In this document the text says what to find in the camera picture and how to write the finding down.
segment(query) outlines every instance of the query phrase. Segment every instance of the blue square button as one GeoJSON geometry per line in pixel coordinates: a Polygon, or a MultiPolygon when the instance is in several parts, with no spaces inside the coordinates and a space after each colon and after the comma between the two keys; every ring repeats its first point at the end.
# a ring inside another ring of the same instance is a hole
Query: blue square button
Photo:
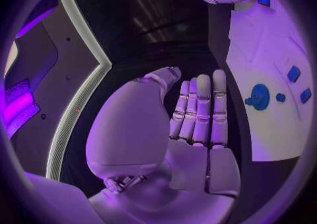
{"type": "Polygon", "coordinates": [[[307,101],[309,100],[309,98],[311,98],[311,97],[312,97],[312,93],[311,93],[310,89],[307,88],[305,91],[303,91],[303,92],[301,93],[301,101],[302,101],[302,103],[304,104],[304,103],[307,102],[307,101]]]}
{"type": "Polygon", "coordinates": [[[291,82],[296,82],[296,80],[299,78],[300,75],[301,75],[300,69],[296,66],[292,66],[292,68],[287,74],[287,77],[291,82]]]}

